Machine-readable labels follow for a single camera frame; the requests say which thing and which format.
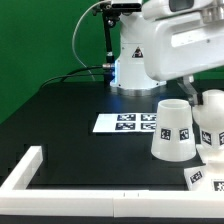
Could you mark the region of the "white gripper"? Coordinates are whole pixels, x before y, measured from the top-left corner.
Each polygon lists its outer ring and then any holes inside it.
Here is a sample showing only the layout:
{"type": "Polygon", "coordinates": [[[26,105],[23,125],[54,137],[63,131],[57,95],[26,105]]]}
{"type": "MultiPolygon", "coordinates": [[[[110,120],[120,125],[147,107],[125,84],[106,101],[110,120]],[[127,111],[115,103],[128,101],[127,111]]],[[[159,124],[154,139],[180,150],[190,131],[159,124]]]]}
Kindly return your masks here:
{"type": "Polygon", "coordinates": [[[190,105],[202,105],[191,74],[224,65],[224,0],[149,0],[142,14],[146,74],[158,81],[181,77],[190,105]]]}

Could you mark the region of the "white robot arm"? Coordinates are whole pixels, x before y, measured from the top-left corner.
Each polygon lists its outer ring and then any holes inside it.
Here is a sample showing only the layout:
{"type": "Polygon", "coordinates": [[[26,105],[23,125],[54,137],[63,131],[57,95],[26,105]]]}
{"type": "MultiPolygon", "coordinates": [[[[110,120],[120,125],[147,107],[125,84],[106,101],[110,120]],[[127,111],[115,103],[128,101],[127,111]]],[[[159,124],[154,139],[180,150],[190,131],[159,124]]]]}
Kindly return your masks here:
{"type": "Polygon", "coordinates": [[[113,90],[148,95],[176,79],[193,105],[203,103],[193,75],[224,66],[224,0],[112,0],[121,13],[113,90]]]}

